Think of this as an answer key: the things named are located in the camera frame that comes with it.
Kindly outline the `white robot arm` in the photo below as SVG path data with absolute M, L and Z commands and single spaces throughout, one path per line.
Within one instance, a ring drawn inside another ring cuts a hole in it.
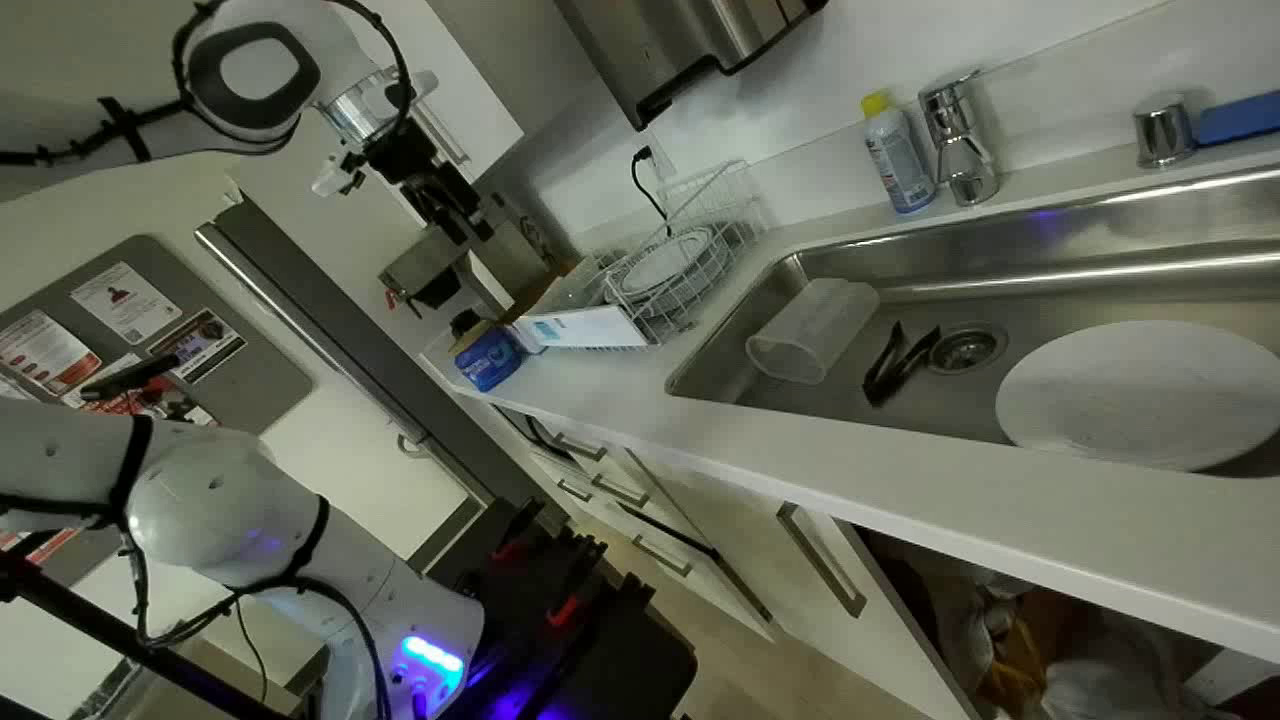
M 359 0 L 202 0 L 171 34 L 177 97 L 108 105 L 27 165 L 110 168 L 183 152 L 277 152 L 309 106 L 337 106 L 374 64 Z M 271 595 L 332 644 L 337 720 L 440 720 L 469 684 L 484 608 L 415 575 L 382 538 L 281 471 L 231 427 L 0 402 L 0 511 L 11 527 L 100 520 L 127 554 L 191 568 L 228 601 Z

